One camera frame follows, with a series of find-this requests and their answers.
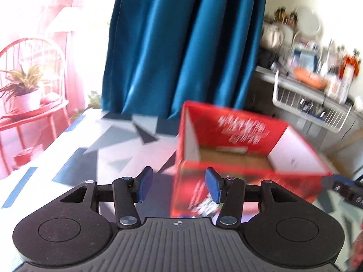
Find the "red strawberry cardboard box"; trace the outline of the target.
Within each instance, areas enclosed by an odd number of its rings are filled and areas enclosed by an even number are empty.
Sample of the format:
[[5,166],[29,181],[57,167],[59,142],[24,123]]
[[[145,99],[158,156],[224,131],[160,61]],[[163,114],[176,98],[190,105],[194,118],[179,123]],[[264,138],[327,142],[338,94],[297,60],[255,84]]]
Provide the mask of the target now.
[[173,217],[207,217],[220,211],[206,186],[208,167],[246,184],[272,180],[310,203],[321,192],[321,179],[332,175],[286,121],[193,101],[181,110],[176,164]]

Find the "white spray bottle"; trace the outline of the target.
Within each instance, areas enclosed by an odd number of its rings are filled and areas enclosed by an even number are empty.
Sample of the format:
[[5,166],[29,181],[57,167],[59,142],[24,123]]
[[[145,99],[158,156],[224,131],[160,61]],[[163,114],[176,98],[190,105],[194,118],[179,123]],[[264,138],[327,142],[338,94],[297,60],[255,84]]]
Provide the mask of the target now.
[[354,78],[354,66],[346,65],[338,95],[338,102],[340,104],[344,104],[346,102],[353,78]]

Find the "orange oval dish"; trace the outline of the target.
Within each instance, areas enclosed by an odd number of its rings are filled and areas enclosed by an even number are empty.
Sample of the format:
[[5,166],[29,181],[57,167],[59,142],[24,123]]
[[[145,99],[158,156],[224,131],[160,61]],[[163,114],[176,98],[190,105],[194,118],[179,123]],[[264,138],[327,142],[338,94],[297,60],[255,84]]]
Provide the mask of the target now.
[[295,68],[294,76],[300,82],[318,90],[322,90],[326,85],[325,80],[320,75],[312,73],[304,68]]

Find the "blue velvet curtain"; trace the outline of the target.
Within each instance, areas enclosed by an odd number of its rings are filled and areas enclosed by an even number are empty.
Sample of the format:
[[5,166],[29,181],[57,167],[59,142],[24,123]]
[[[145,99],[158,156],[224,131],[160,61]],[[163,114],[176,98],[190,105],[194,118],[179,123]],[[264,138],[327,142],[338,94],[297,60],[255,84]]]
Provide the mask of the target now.
[[102,108],[177,118],[185,101],[242,109],[266,0],[116,0]]

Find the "beige pumpkin bag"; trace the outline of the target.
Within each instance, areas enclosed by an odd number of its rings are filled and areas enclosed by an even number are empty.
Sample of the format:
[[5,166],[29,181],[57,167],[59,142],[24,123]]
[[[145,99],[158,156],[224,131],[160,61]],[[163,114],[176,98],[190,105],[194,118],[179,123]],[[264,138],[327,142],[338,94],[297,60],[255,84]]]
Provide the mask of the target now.
[[265,23],[262,28],[260,46],[268,50],[278,50],[285,40],[285,35],[277,25]]

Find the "round white vanity mirror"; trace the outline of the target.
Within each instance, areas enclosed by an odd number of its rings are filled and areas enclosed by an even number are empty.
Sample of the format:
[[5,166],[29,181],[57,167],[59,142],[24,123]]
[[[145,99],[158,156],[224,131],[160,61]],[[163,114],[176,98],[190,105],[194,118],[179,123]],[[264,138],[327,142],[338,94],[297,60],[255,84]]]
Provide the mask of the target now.
[[297,15],[296,35],[301,35],[309,39],[320,38],[322,24],[318,15],[307,6],[298,6],[295,8]]

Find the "pink printed backdrop cloth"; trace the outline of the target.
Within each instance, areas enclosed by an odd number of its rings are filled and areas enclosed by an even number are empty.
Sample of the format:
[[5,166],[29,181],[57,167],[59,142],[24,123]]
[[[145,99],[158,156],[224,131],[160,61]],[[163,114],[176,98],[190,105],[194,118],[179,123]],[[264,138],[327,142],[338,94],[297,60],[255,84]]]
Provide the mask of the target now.
[[1,177],[98,107],[115,0],[1,0]]

